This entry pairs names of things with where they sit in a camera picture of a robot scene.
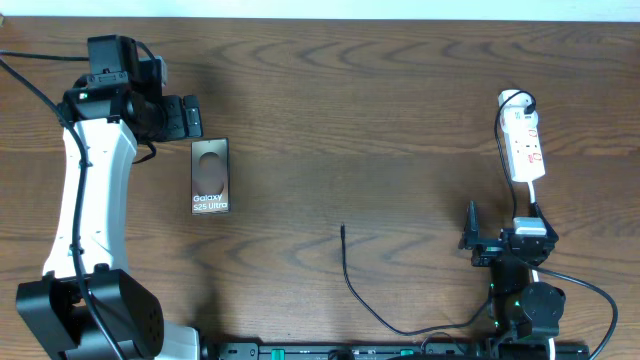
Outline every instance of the white wall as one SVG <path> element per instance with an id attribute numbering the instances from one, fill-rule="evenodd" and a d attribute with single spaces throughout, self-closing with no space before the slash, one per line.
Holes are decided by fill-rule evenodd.
<path id="1" fill-rule="evenodd" d="M 640 21 L 640 0 L 0 0 L 6 16 Z"/>

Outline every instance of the power strip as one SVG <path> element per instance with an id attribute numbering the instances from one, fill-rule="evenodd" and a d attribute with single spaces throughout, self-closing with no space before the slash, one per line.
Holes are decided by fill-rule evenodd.
<path id="1" fill-rule="evenodd" d="M 518 90 L 505 90 L 498 96 L 498 105 Z M 507 144 L 511 180 L 531 182 L 545 174 L 542 149 L 538 137 L 538 113 L 525 114 L 533 99 L 518 94 L 502 108 L 500 126 Z"/>

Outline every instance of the wooden table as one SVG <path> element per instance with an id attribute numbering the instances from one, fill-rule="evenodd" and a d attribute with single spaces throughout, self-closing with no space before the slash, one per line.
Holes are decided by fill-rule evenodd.
<path id="1" fill-rule="evenodd" d="M 131 273 L 166 318 L 215 339 L 421 341 L 391 334 L 347 290 L 345 222 L 354 286 L 385 319 L 407 330 L 466 320 L 488 284 L 457 249 L 466 206 L 477 202 L 488 234 L 508 226 L 492 127 L 500 91 L 525 88 L 538 99 L 547 167 L 537 197 L 561 237 L 545 266 L 616 299 L 601 358 L 637 359 L 640 26 L 9 18 L 0 46 L 86 55 L 87 37 L 109 33 L 163 56 L 165 93 L 198 95 L 206 137 L 230 139 L 227 216 L 191 215 L 189 141 L 159 145 L 131 172 Z M 55 101 L 88 71 L 6 60 Z M 62 130 L 5 72 L 0 84 L 0 358 L 42 358 L 14 296 L 39 279 L 57 228 Z M 544 280 L 567 293 L 560 340 L 595 348 L 609 305 Z"/>

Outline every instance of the black cable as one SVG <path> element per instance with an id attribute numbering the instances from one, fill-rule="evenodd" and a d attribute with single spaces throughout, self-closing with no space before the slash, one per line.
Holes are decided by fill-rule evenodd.
<path id="1" fill-rule="evenodd" d="M 151 50 L 149 50 L 147 45 L 145 45 L 142 41 L 136 41 L 136 44 L 140 46 L 142 48 L 142 51 L 144 51 L 145 54 L 147 54 L 147 56 L 151 59 L 151 66 L 152 66 L 151 73 L 153 73 L 156 76 L 156 79 L 158 81 L 162 81 L 162 75 L 158 72 L 158 67 L 156 66 L 156 57 L 153 56 L 153 53 L 151 52 Z"/>
<path id="2" fill-rule="evenodd" d="M 509 176 L 509 172 L 507 171 L 507 165 L 504 161 L 504 155 L 502 154 L 502 144 L 500 143 L 500 137 L 498 136 L 498 123 L 500 122 L 500 113 L 504 106 L 511 101 L 514 97 L 520 94 L 527 94 L 531 97 L 531 104 L 527 106 L 525 109 L 525 113 L 533 112 L 536 106 L 536 98 L 531 95 L 528 91 L 518 90 L 515 94 L 509 96 L 505 101 L 502 102 L 500 107 L 498 108 L 498 113 L 496 114 L 496 122 L 493 124 L 493 134 L 496 136 L 496 143 L 498 143 L 498 152 L 500 153 L 500 162 L 502 163 L 502 170 L 504 170 L 504 176 L 507 178 L 507 185 L 509 185 L 509 190 L 511 191 L 511 199 L 513 200 L 513 213 L 511 218 L 516 217 L 516 211 L 518 209 L 518 200 L 516 199 L 516 192 L 513 190 L 513 184 L 511 183 L 511 177 Z"/>
<path id="3" fill-rule="evenodd" d="M 140 160 L 136 160 L 134 161 L 132 164 L 136 165 L 136 164 L 141 164 L 147 160 L 151 160 L 154 157 L 156 157 L 156 147 L 153 145 L 153 143 L 151 141 L 147 141 L 146 145 L 149 147 L 149 150 L 151 150 L 151 154 L 147 154 L 144 157 L 142 157 Z"/>
<path id="4" fill-rule="evenodd" d="M 597 287 L 597 286 L 595 286 L 593 284 L 589 284 L 586 281 L 583 281 L 583 280 L 580 280 L 580 279 L 576 279 L 576 278 L 571 277 L 569 275 L 564 275 L 564 274 L 561 274 L 561 273 L 558 273 L 558 272 L 555 272 L 555 271 L 543 269 L 543 268 L 537 267 L 535 265 L 531 265 L 531 264 L 527 263 L 526 261 L 518 258 L 517 256 L 514 256 L 514 257 L 520 263 L 522 263 L 523 265 L 527 266 L 531 270 L 535 270 L 535 271 L 537 271 L 539 273 L 542 273 L 542 274 L 550 275 L 550 276 L 556 277 L 556 278 L 561 279 L 561 280 L 565 280 L 565 281 L 568 281 L 568 282 L 571 282 L 571 283 L 574 283 L 574 284 L 578 284 L 580 286 L 586 287 L 589 290 L 595 291 L 596 293 L 600 294 L 600 296 L 602 296 L 605 299 L 607 299 L 609 304 L 611 304 L 612 315 L 611 315 L 611 324 L 609 325 L 609 330 L 607 330 L 607 333 L 604 335 L 604 338 L 602 339 L 602 341 L 600 342 L 598 347 L 589 356 L 589 360 L 595 359 L 598 356 L 598 354 L 600 354 L 602 349 L 604 349 L 604 347 L 607 345 L 607 343 L 611 339 L 611 336 L 613 336 L 613 332 L 616 329 L 616 325 L 618 324 L 618 306 L 616 305 L 615 300 L 613 300 L 611 295 L 607 294 L 607 292 L 605 292 L 604 290 L 600 289 L 599 287 Z"/>
<path id="5" fill-rule="evenodd" d="M 438 335 L 445 335 L 446 337 L 448 337 L 449 339 L 451 339 L 451 341 L 453 342 L 453 344 L 458 348 L 458 350 L 460 350 L 460 352 L 462 353 L 462 355 L 464 355 L 464 350 L 460 347 L 460 345 L 458 344 L 458 342 L 456 341 L 456 339 L 455 339 L 453 336 L 449 335 L 448 333 L 446 333 L 446 332 L 444 332 L 444 331 L 436 331 L 436 332 L 434 332 L 434 333 L 429 334 L 429 336 L 427 336 L 427 338 L 426 338 L 426 339 L 424 339 L 424 341 L 422 342 L 422 345 L 420 345 L 420 351 L 421 351 L 423 354 L 426 354 L 426 353 L 427 353 L 427 349 L 426 349 L 427 344 L 431 341 L 431 339 L 432 339 L 434 336 L 438 336 Z"/>
<path id="6" fill-rule="evenodd" d="M 364 300 L 362 300 L 360 295 L 358 295 L 356 290 L 351 285 L 351 281 L 349 281 L 349 274 L 347 273 L 347 245 L 346 245 L 345 238 L 346 238 L 346 230 L 345 230 L 344 224 L 342 224 L 342 226 L 340 226 L 340 239 L 342 240 L 342 271 L 344 272 L 344 281 L 347 283 L 347 287 L 351 291 L 351 294 L 353 294 L 353 296 L 356 299 L 358 299 L 358 301 L 360 301 L 360 304 L 362 304 L 362 306 L 364 306 L 364 308 L 367 309 L 371 313 L 371 315 L 373 315 L 373 317 L 376 318 L 376 320 L 378 320 L 387 329 L 391 330 L 392 332 L 396 333 L 397 335 L 414 336 L 414 335 L 420 335 L 420 334 L 424 334 L 424 333 L 428 333 L 428 332 L 432 332 L 432 331 L 436 331 L 436 330 L 461 329 L 461 328 L 467 327 L 467 326 L 471 325 L 474 321 L 476 321 L 476 319 L 480 316 L 482 311 L 491 302 L 491 294 L 489 294 L 489 297 L 488 297 L 487 301 L 485 301 L 484 304 L 482 304 L 482 306 L 480 306 L 480 308 L 476 311 L 476 313 L 473 314 L 471 319 L 469 319 L 469 321 L 461 323 L 461 324 L 432 326 L 432 327 L 424 328 L 424 329 L 421 329 L 421 330 L 415 330 L 415 331 L 401 331 L 401 330 L 398 330 L 395 327 L 391 326 L 388 322 L 384 321 L 384 319 L 382 319 L 380 317 L 380 315 L 378 315 L 369 305 L 367 305 L 367 303 Z"/>
<path id="7" fill-rule="evenodd" d="M 0 66 L 2 66 L 11 76 L 13 76 L 16 80 L 22 83 L 27 89 L 31 90 L 42 102 L 47 105 L 51 111 L 58 117 L 60 123 L 63 124 L 64 128 L 69 131 L 71 137 L 75 141 L 78 146 L 78 151 L 80 152 L 80 178 L 78 179 L 78 193 L 76 194 L 76 203 L 73 212 L 73 225 L 71 229 L 71 254 L 73 257 L 73 267 L 76 272 L 76 282 L 78 283 L 78 288 L 80 289 L 80 294 L 84 299 L 84 302 L 89 310 L 89 314 L 93 318 L 93 321 L 96 323 L 96 326 L 100 329 L 104 337 L 107 339 L 113 351 L 116 353 L 119 359 L 126 360 L 122 349 L 118 345 L 117 341 L 114 339 L 113 334 L 107 328 L 104 320 L 100 316 L 98 309 L 96 308 L 93 298 L 89 293 L 89 289 L 87 288 L 87 284 L 84 281 L 84 275 L 82 274 L 82 269 L 80 266 L 80 217 L 82 216 L 82 203 L 84 198 L 84 187 L 87 179 L 87 151 L 82 144 L 82 140 L 80 136 L 76 132 L 73 127 L 73 123 L 67 119 L 65 119 L 64 115 L 60 112 L 60 110 L 56 107 L 56 105 L 51 101 L 45 94 L 43 94 L 38 88 L 36 88 L 33 84 L 29 82 L 29 80 L 25 79 L 22 75 L 20 75 L 17 71 L 13 70 L 2 58 L 0 58 Z"/>
<path id="8" fill-rule="evenodd" d="M 0 56 L 13 56 L 26 59 L 40 59 L 40 60 L 59 60 L 59 61 L 89 61 L 87 56 L 58 56 L 58 55 L 44 55 L 44 54 L 31 54 L 18 51 L 0 50 Z"/>
<path id="9" fill-rule="evenodd" d="M 73 83 L 72 88 L 77 89 L 77 88 L 87 87 L 87 85 L 89 84 L 89 82 L 87 81 L 88 77 L 89 75 L 87 74 L 80 76 L 78 80 L 76 80 L 76 82 Z"/>

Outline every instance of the power cord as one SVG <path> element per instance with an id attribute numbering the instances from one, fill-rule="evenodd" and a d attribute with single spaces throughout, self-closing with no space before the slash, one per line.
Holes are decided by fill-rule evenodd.
<path id="1" fill-rule="evenodd" d="M 509 191 L 511 191 L 511 200 L 513 200 L 513 213 L 511 218 L 514 219 L 516 217 L 516 211 L 518 209 L 518 200 L 516 199 L 516 192 L 513 190 L 513 184 L 511 183 L 511 177 L 509 176 L 509 171 L 507 170 L 507 164 L 504 161 L 504 154 L 502 153 L 502 144 L 500 143 L 500 136 L 498 136 L 498 123 L 500 122 L 500 113 L 502 109 L 504 109 L 505 105 L 509 103 L 513 98 L 520 94 L 526 94 L 531 97 L 531 104 L 527 105 L 524 110 L 525 114 L 531 114 L 536 109 L 536 98 L 528 91 L 518 90 L 515 94 L 509 96 L 505 101 L 502 102 L 500 107 L 498 108 L 498 113 L 496 113 L 496 121 L 493 124 L 493 134 L 496 137 L 496 143 L 498 144 L 498 152 L 500 153 L 500 162 L 502 163 L 502 170 L 504 171 L 504 176 L 507 178 L 507 185 L 509 185 Z"/>
<path id="2" fill-rule="evenodd" d="M 344 224 L 342 224 L 342 226 L 340 226 L 340 239 L 342 240 L 342 271 L 344 273 L 344 281 L 347 283 L 347 287 L 349 288 L 349 290 L 351 291 L 351 294 L 353 294 L 353 296 L 358 299 L 358 301 L 360 302 L 360 304 L 362 304 L 362 306 L 364 306 L 365 309 L 367 309 L 371 315 L 373 315 L 373 317 L 376 318 L 376 320 L 378 320 L 382 325 L 384 325 L 387 329 L 391 330 L 392 332 L 394 332 L 397 335 L 401 335 L 401 336 L 414 336 L 414 335 L 420 335 L 420 334 L 424 334 L 424 333 L 428 333 L 428 332 L 432 332 L 432 331 L 437 331 L 437 330 L 446 330 L 446 329 L 461 329 L 464 327 L 467 327 L 469 325 L 471 325 L 474 321 L 476 321 L 476 319 L 478 319 L 478 317 L 480 316 L 480 314 L 482 313 L 482 311 L 487 307 L 487 305 L 489 305 L 489 303 L 491 302 L 491 294 L 489 294 L 489 297 L 487 298 L 487 301 L 485 301 L 482 306 L 480 306 L 480 308 L 475 312 L 475 314 L 473 314 L 473 316 L 471 317 L 471 319 L 469 319 L 469 321 L 461 323 L 461 324 L 450 324 L 450 325 L 440 325 L 440 326 L 432 326 L 432 327 L 428 327 L 428 328 L 424 328 L 421 330 L 415 330 L 415 331 L 401 331 L 396 329 L 395 327 L 391 326 L 388 322 L 386 322 L 383 318 L 380 317 L 380 315 L 378 315 L 361 297 L 360 295 L 358 295 L 358 293 L 356 292 L 356 290 L 353 288 L 353 285 L 351 285 L 351 281 L 349 281 L 349 274 L 347 273 L 347 245 L 346 245 L 346 230 L 345 230 L 345 226 Z"/>
<path id="3" fill-rule="evenodd" d="M 156 76 L 156 79 L 158 79 L 158 81 L 162 81 L 162 74 L 158 72 L 158 67 L 156 66 L 156 57 L 153 56 L 151 50 L 149 50 L 147 45 L 145 45 L 142 41 L 136 41 L 136 45 L 140 46 L 140 48 L 142 48 L 142 51 L 144 51 L 149 59 L 151 59 L 151 72 Z"/>
<path id="4" fill-rule="evenodd" d="M 542 274 L 550 275 L 550 276 L 556 277 L 558 279 L 565 280 L 565 281 L 568 281 L 568 282 L 583 286 L 583 287 L 585 287 L 585 288 L 587 288 L 587 289 L 589 289 L 591 291 L 594 291 L 594 292 L 598 293 L 600 296 L 604 297 L 609 302 L 609 304 L 611 305 L 611 311 L 612 311 L 611 324 L 609 325 L 609 329 L 607 330 L 607 333 L 605 334 L 604 338 L 602 339 L 602 341 L 600 342 L 598 347 L 589 356 L 589 360 L 595 359 L 598 356 L 598 354 L 600 354 L 602 349 L 604 349 L 604 347 L 607 345 L 609 340 L 611 340 L 611 336 L 613 336 L 613 332 L 615 331 L 616 325 L 618 324 L 618 306 L 616 305 L 615 300 L 613 300 L 611 295 L 607 294 L 607 292 L 605 292 L 604 290 L 602 290 L 599 287 L 597 287 L 597 286 L 595 286 L 593 284 L 590 284 L 590 283 L 588 283 L 586 281 L 583 281 L 583 280 L 580 280 L 580 279 L 576 279 L 574 277 L 571 277 L 569 275 L 564 275 L 564 274 L 561 274 L 559 272 L 543 269 L 541 267 L 538 267 L 538 266 L 535 266 L 535 265 L 531 265 L 531 264 L 527 263 L 526 261 L 518 258 L 517 256 L 514 256 L 514 257 L 516 258 L 517 261 L 519 261 L 521 264 L 527 266 L 532 271 L 536 271 L 536 272 L 539 272 L 539 273 L 542 273 Z"/>
<path id="5" fill-rule="evenodd" d="M 132 162 L 133 165 L 141 164 L 145 161 L 151 160 L 154 157 L 156 157 L 157 150 L 156 150 L 156 147 L 153 145 L 153 143 L 151 141 L 147 141 L 146 144 L 149 147 L 149 150 L 151 150 L 151 153 L 143 156 L 142 158 L 140 158 L 140 160 L 136 160 Z"/>
<path id="6" fill-rule="evenodd" d="M 528 181 L 527 185 L 529 186 L 529 203 L 535 204 L 536 202 L 536 189 L 533 187 L 533 180 Z"/>
<path id="7" fill-rule="evenodd" d="M 30 59 L 47 59 L 47 60 L 62 60 L 62 61 L 86 61 L 82 57 L 67 57 L 67 56 L 52 56 L 52 55 L 39 55 L 39 54 L 26 54 L 26 53 L 16 53 L 11 51 L 0 50 L 1 55 L 9 55 Z M 68 119 L 65 119 L 64 115 L 60 112 L 60 110 L 56 107 L 56 105 L 51 101 L 45 94 L 43 94 L 38 88 L 36 88 L 33 84 L 29 82 L 26 78 L 20 75 L 17 71 L 15 71 L 11 66 L 9 66 L 1 57 L 0 57 L 0 66 L 2 66 L 11 76 L 13 76 L 16 80 L 22 83 L 27 89 L 31 90 L 42 102 L 47 105 L 51 111 L 58 117 L 60 124 L 69 131 L 71 137 L 75 141 L 78 146 L 78 151 L 80 152 L 80 178 L 78 180 L 78 193 L 76 195 L 76 203 L 73 212 L 73 225 L 71 230 L 71 254 L 73 257 L 73 267 L 76 272 L 76 282 L 78 283 L 78 288 L 80 290 L 80 294 L 84 299 L 84 302 L 89 310 L 89 314 L 93 318 L 93 321 L 96 323 L 96 326 L 100 329 L 104 337 L 109 342 L 109 345 L 113 348 L 113 351 L 116 353 L 118 359 L 126 360 L 120 345 L 113 337 L 111 331 L 106 326 L 104 320 L 100 316 L 98 309 L 95 306 L 92 295 L 89 293 L 89 289 L 87 288 L 87 284 L 84 281 L 84 275 L 82 273 L 82 268 L 80 266 L 80 218 L 82 216 L 82 202 L 84 198 L 84 188 L 85 182 L 87 179 L 87 151 L 82 144 L 82 140 L 80 136 L 76 132 L 73 123 Z"/>

